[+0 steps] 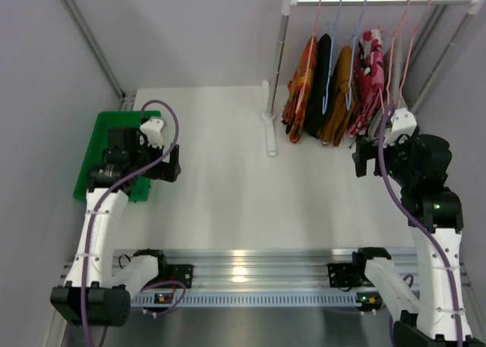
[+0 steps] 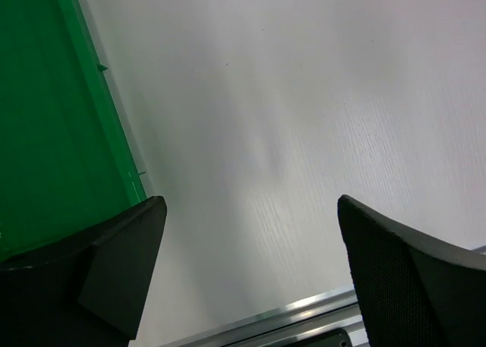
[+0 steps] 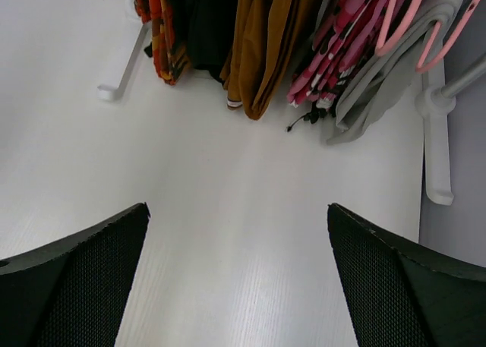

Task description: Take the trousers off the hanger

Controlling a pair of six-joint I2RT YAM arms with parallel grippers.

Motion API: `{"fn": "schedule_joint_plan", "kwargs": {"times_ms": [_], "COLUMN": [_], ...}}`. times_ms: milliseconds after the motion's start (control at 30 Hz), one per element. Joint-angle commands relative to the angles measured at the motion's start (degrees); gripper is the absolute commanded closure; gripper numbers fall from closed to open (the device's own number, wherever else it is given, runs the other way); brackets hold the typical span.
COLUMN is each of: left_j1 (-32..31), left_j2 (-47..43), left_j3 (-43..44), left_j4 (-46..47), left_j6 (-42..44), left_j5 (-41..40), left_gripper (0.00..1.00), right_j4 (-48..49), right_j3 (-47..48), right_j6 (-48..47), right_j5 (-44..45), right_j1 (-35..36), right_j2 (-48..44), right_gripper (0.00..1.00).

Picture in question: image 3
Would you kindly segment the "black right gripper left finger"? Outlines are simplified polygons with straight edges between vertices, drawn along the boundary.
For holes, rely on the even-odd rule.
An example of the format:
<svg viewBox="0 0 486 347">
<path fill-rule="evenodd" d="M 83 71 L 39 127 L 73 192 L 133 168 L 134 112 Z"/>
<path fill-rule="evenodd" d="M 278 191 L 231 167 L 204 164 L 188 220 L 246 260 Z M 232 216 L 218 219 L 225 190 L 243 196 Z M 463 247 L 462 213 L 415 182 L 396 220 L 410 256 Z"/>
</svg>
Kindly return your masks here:
<svg viewBox="0 0 486 347">
<path fill-rule="evenodd" d="M 3 346 L 113 346 L 150 221 L 145 203 L 1 261 Z"/>
</svg>

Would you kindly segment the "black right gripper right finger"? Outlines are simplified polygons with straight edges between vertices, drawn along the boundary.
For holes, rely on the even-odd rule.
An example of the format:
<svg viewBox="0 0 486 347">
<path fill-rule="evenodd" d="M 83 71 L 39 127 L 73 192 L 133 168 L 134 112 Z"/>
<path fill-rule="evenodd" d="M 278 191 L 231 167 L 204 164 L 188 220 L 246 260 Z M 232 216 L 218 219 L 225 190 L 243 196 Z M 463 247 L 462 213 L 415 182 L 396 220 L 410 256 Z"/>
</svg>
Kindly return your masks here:
<svg viewBox="0 0 486 347">
<path fill-rule="evenodd" d="M 327 228 L 359 346 L 483 346 L 485 269 L 332 203 Z"/>
</svg>

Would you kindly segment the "orange camouflage trousers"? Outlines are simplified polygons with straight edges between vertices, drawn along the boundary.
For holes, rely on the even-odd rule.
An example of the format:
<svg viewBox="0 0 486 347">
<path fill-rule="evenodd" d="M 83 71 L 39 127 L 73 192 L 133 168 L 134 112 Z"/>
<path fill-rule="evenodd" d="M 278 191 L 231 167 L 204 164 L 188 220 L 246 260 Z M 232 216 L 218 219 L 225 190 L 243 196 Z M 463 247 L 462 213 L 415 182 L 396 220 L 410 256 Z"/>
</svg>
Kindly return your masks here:
<svg viewBox="0 0 486 347">
<path fill-rule="evenodd" d="M 134 0 L 143 24 L 151 28 L 149 45 L 155 71 L 166 84 L 174 86 L 190 68 L 186 44 L 175 32 L 175 15 L 169 0 Z"/>
</svg>

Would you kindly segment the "black trousers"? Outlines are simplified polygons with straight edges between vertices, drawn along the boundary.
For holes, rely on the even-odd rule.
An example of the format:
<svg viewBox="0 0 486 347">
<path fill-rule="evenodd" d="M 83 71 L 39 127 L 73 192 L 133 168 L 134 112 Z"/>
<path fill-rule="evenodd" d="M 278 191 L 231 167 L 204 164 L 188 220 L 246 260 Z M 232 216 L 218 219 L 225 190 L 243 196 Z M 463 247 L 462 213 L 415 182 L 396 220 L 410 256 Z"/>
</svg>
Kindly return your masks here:
<svg viewBox="0 0 486 347">
<path fill-rule="evenodd" d="M 168 0 L 178 41 L 193 68 L 219 77 L 232 47 L 238 0 Z"/>
</svg>

